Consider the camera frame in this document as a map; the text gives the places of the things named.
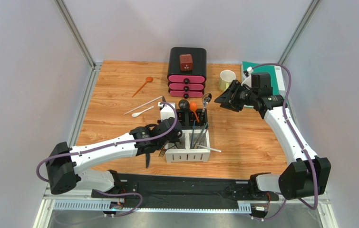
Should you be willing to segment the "steel spoon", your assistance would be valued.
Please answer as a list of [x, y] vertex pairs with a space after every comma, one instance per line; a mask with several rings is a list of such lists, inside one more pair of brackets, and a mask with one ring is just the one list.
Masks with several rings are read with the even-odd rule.
[[204, 119], [204, 116], [205, 116], [205, 111], [206, 111], [206, 108], [207, 108], [207, 105], [210, 103], [212, 99], [212, 94], [211, 93], [206, 93], [203, 95], [202, 97], [202, 111], [201, 111], [201, 115], [200, 115], [200, 122]]

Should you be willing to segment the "pale yellow mug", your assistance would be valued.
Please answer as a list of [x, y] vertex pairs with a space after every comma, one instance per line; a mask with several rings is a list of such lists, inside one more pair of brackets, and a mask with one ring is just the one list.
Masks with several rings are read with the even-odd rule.
[[219, 90], [224, 92], [236, 79], [236, 74], [231, 70], [223, 70], [219, 77]]

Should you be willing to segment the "dark blue chopstick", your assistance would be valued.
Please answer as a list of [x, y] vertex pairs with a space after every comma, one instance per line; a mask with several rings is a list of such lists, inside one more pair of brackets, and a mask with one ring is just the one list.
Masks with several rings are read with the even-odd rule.
[[190, 149], [193, 148], [194, 130], [195, 130], [196, 122], [197, 122], [197, 120], [194, 120], [193, 126], [192, 126], [192, 132], [191, 132], [191, 135], [190, 135]]

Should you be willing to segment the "small white plastic spoon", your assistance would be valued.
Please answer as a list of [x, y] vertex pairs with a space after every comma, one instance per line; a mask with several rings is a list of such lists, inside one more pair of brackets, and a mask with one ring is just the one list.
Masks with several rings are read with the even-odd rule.
[[142, 110], [142, 111], [140, 111], [140, 112], [133, 113], [131, 116], [132, 116], [132, 117], [138, 117], [138, 116], [140, 116], [141, 114], [143, 114], [143, 113], [145, 113], [145, 112], [147, 112], [147, 111], [149, 111], [149, 110], [151, 110], [151, 109], [153, 109], [153, 108], [154, 108], [154, 106], [151, 106], [151, 107], [146, 108], [146, 109], [144, 109], [144, 110]]

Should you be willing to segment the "teal chopstick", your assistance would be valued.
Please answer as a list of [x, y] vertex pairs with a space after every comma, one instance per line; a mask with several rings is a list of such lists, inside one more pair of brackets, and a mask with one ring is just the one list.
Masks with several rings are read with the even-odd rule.
[[194, 145], [194, 148], [196, 148], [196, 145], [202, 140], [203, 135], [205, 134], [205, 132], [208, 130], [208, 122], [205, 123], [203, 129], [201, 130], [198, 139], [196, 140], [196, 143]]

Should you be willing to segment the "white slotted utensil caddy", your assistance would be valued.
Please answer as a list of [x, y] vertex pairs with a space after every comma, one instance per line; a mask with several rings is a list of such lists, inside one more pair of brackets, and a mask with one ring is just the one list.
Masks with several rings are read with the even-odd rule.
[[[194, 130], [194, 139], [193, 145], [195, 144], [196, 139], [201, 130]], [[165, 148], [169, 148], [174, 144], [178, 145], [178, 149], [170, 149], [165, 154], [165, 160], [167, 163], [173, 162], [208, 162], [210, 157], [210, 150], [204, 148], [190, 149], [190, 135], [192, 130], [183, 130], [182, 135], [175, 142], [169, 142]], [[210, 147], [210, 138], [209, 130], [205, 132], [202, 137], [202, 140], [198, 143], [206, 147]]]

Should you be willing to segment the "steel table knife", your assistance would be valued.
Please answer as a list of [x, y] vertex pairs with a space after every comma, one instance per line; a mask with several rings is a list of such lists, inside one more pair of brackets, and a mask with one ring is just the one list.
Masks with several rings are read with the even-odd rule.
[[149, 168], [150, 161], [151, 161], [151, 155], [149, 153], [146, 153], [146, 169]]

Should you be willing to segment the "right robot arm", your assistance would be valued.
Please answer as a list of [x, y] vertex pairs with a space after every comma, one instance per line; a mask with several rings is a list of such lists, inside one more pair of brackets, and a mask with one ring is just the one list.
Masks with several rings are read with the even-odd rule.
[[229, 87], [215, 99], [222, 108], [239, 112], [251, 106], [271, 127], [287, 161], [282, 174], [259, 173], [252, 175], [255, 192], [280, 193], [287, 200], [318, 197], [324, 194], [331, 163], [321, 158], [307, 144], [298, 131], [287, 106], [288, 95], [273, 93], [271, 76], [266, 72], [256, 73], [257, 67], [249, 67], [244, 73], [250, 85], [233, 80]]

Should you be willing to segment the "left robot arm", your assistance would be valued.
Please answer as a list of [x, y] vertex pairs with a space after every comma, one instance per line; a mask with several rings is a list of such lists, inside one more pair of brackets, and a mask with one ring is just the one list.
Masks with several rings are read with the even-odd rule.
[[170, 116], [161, 119], [158, 124], [140, 126], [117, 138], [85, 146], [70, 147], [67, 142], [56, 144], [50, 156], [38, 164], [37, 176], [49, 183], [53, 195], [63, 194], [74, 188], [111, 190], [117, 186], [117, 174], [111, 171], [94, 171], [91, 167], [144, 155], [148, 168], [152, 153], [181, 136], [182, 126], [175, 107], [168, 102], [162, 102], [162, 105], [170, 111]]

